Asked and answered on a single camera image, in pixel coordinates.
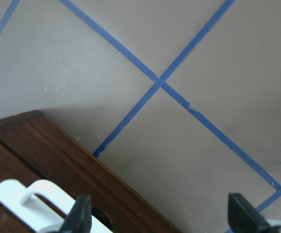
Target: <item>white plastic handle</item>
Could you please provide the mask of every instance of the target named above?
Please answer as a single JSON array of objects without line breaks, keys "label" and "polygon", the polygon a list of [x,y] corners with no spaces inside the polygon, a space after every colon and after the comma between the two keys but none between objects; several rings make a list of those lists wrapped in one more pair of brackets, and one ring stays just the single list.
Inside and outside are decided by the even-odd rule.
[{"label": "white plastic handle", "polygon": [[278,219],[267,219],[267,222],[272,226],[281,226],[281,220]]},{"label": "white plastic handle", "polygon": [[29,197],[34,194],[39,194],[47,198],[66,215],[69,213],[75,203],[75,200],[64,190],[62,190],[55,183],[48,180],[38,180],[33,182],[26,189],[26,192],[19,199],[18,203],[20,205],[23,205],[29,199]]},{"label": "white plastic handle", "polygon": [[[75,203],[70,195],[48,180],[38,180],[28,188],[18,180],[5,180],[0,183],[0,203],[26,225],[37,233],[59,230],[63,218],[35,194],[48,199],[66,215]],[[92,216],[91,233],[111,233],[111,231]]]}]

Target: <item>wooden edge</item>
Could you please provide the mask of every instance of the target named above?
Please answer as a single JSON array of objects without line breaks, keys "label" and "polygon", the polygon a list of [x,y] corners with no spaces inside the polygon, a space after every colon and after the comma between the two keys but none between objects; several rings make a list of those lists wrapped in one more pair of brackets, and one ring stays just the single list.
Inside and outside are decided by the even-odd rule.
[{"label": "wooden edge", "polygon": [[126,187],[136,198],[138,198],[141,202],[143,202],[148,208],[150,208],[152,211],[154,211],[159,217],[161,217],[165,222],[168,222],[173,229],[176,229],[178,232],[180,230],[171,223],[166,217],[164,217],[160,212],[158,212],[152,205],[150,205],[142,196],[140,196],[137,192],[135,192],[128,184],[126,184],[121,178],[119,178],[115,173],[113,173],[105,164],[103,164],[100,160],[98,160],[94,155],[92,155],[88,150],[86,150],[84,147],[82,147],[79,143],[76,142],[75,139],[73,139],[70,135],[68,135],[63,129],[61,129],[56,123],[54,123],[51,119],[49,119],[46,115],[44,115],[44,118],[49,121],[51,124],[53,124],[55,127],[59,129],[66,137],[68,137],[75,145],[78,147],[81,147],[81,149],[89,155],[94,161],[102,167],[106,172],[108,172],[111,176],[113,176],[118,182],[120,182],[124,187]]},{"label": "wooden edge", "polygon": [[40,112],[39,110],[33,110],[30,112],[26,112],[26,113],[21,113],[15,116],[9,116],[7,118],[3,118],[0,119],[0,127],[6,125],[6,124],[17,124],[20,123],[22,121],[34,118],[34,117],[40,117],[40,116],[44,116],[44,114],[42,112]]}]

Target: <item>blue painter's tape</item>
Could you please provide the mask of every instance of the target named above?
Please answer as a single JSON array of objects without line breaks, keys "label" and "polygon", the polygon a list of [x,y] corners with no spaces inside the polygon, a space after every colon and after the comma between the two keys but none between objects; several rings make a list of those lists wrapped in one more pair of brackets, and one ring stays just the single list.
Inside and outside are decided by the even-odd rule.
[{"label": "blue painter's tape", "polygon": [[0,21],[0,34],[3,31],[5,25],[9,21],[11,15],[13,14],[14,10],[16,9],[17,5],[19,3],[19,0],[13,0],[9,6],[9,8],[4,13],[1,21]]},{"label": "blue painter's tape", "polygon": [[270,204],[272,204],[274,201],[276,201],[281,196],[281,192],[277,191],[273,195],[271,195],[268,199],[266,199],[264,202],[262,202],[260,205],[256,207],[256,209],[261,212],[266,207],[268,207]]},{"label": "blue painter's tape", "polygon": [[161,75],[161,80],[166,81],[171,74],[177,69],[177,67],[184,61],[189,53],[195,48],[195,46],[204,38],[204,36],[210,31],[210,29],[219,21],[219,19],[226,13],[235,0],[226,0],[216,13],[209,19],[199,33],[191,40],[187,47],[179,54],[179,56],[173,61],[168,69]]},{"label": "blue painter's tape", "polygon": [[110,142],[112,142],[116,136],[122,131],[122,129],[133,119],[133,117],[142,109],[147,101],[157,92],[159,86],[154,84],[146,94],[140,99],[140,101],[130,110],[130,112],[123,118],[118,126],[109,134],[109,136],[103,141],[103,143],[93,153],[95,157],[98,157],[102,153]]},{"label": "blue painter's tape", "polygon": [[134,54],[132,54],[126,47],[118,42],[112,35],[98,25],[93,19],[86,15],[81,9],[79,9],[70,0],[60,0],[69,10],[71,10],[76,16],[83,20],[94,31],[107,40],[113,47],[115,47],[120,53],[122,53],[130,62],[138,67],[145,75],[147,75],[152,81],[158,82],[159,78],[153,71],[151,71],[144,63],[142,63]]},{"label": "blue painter's tape", "polygon": [[[281,189],[278,190],[276,193],[271,195],[268,199],[266,199],[264,202],[262,202],[259,206],[256,207],[257,211],[261,212],[266,207],[271,205],[274,201],[276,201],[281,196]],[[228,229],[225,233],[232,233],[233,231],[231,229]]]},{"label": "blue painter's tape", "polygon": [[218,137],[226,146],[228,146],[234,153],[236,153],[245,163],[254,169],[260,176],[262,176],[271,186],[276,190],[281,188],[281,185],[270,176],[259,164],[251,159],[242,149],[240,149],[234,142],[225,136],[211,121],[209,121],[202,113],[192,109],[190,103],[186,101],[177,91],[175,91],[167,83],[162,85],[162,89],[166,91],[172,98],[174,98],[182,107],[184,107],[190,114],[192,114],[200,123],[202,123],[210,132]]}]

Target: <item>wood grain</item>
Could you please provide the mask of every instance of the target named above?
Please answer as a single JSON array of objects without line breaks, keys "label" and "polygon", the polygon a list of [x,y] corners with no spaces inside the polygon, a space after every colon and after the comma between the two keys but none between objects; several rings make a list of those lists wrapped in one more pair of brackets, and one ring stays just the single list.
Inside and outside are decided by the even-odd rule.
[{"label": "wood grain", "polygon": [[[40,176],[32,172],[14,154],[0,143],[0,182],[6,179],[18,179],[24,185],[30,185]],[[0,232],[32,232],[0,204]]]},{"label": "wood grain", "polygon": [[115,233],[180,232],[42,113],[8,121],[0,122],[0,142],[73,198],[90,194],[92,207],[110,218]]}]

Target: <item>round hole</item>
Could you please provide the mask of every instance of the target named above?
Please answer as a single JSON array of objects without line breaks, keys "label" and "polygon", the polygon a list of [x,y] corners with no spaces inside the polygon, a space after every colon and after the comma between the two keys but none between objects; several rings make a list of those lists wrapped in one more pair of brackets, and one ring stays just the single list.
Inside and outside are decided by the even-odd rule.
[{"label": "round hole", "polygon": [[113,232],[112,222],[103,211],[97,208],[92,208],[92,215]]}]

